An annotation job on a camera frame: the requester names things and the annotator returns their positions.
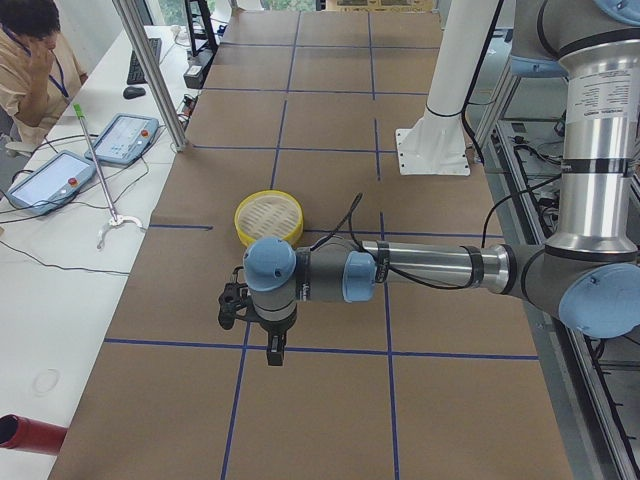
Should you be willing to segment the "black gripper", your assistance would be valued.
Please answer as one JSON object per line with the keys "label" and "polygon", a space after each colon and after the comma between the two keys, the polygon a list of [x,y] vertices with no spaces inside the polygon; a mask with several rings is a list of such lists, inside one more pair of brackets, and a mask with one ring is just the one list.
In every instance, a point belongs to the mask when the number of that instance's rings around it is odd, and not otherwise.
{"label": "black gripper", "polygon": [[282,366],[285,357],[286,333],[293,326],[291,319],[261,321],[261,328],[268,334],[266,357],[269,366]]}

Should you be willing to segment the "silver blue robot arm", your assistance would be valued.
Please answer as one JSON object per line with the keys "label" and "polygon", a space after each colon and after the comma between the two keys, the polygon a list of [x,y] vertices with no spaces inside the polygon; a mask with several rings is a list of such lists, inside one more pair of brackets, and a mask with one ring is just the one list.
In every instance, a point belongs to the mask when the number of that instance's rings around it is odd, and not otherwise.
{"label": "silver blue robot arm", "polygon": [[484,288],[523,299],[594,338],[639,323],[637,246],[627,237],[639,153],[639,5],[522,1],[514,50],[555,61],[568,77],[559,221],[541,246],[428,246],[327,236],[307,248],[264,238],[246,251],[245,280],[219,298],[219,322],[256,323],[281,365],[301,301],[362,302],[388,281]]}

